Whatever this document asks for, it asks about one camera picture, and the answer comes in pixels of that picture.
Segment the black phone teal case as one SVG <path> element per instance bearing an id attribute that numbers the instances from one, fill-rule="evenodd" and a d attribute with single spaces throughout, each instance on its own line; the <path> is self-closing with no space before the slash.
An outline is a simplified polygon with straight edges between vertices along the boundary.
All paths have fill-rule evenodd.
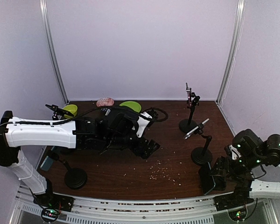
<path id="1" fill-rule="evenodd" d="M 216 186 L 214 177 L 210 175 L 210 170 L 210 163 L 206 162 L 198 171 L 201 182 L 201 189 L 204 195 L 209 194 L 212 190 L 214 190 Z"/>

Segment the pink phone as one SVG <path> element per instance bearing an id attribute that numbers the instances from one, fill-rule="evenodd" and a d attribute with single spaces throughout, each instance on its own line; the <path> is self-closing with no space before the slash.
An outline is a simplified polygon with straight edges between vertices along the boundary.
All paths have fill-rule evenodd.
<path id="1" fill-rule="evenodd" d="M 188 86 L 188 83 L 186 82 L 186 93 L 187 93 L 187 108 L 190 108 L 191 107 L 191 94 L 192 94 L 192 91 L 191 91 L 191 87 Z"/>

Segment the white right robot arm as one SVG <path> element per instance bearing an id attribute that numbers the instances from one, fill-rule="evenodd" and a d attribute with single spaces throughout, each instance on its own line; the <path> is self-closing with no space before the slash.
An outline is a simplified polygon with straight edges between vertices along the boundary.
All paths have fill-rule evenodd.
<path id="1" fill-rule="evenodd" d="M 252 177 L 256 167 L 280 168 L 280 135 L 263 141 L 251 129 L 239 132 L 227 147 L 227 156 L 217 158 L 210 170 L 216 181 L 236 183 L 230 194 L 213 198 L 218 211 L 252 203 L 256 198 L 280 199 L 280 182 L 266 182 Z"/>

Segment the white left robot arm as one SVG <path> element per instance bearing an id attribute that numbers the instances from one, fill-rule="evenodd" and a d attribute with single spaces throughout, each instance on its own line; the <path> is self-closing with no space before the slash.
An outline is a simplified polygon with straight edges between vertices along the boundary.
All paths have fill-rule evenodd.
<path id="1" fill-rule="evenodd" d="M 53 192 L 49 179 L 40 175 L 28 162 L 22 146 L 52 146 L 101 153 L 113 147 L 130 149 L 147 159 L 160 145 L 144 137 L 145 129 L 157 117 L 112 109 L 102 119 L 77 117 L 60 121 L 27 120 L 6 111 L 0 121 L 0 166 L 9 167 L 33 193 L 42 206 L 54 207 L 62 200 Z"/>

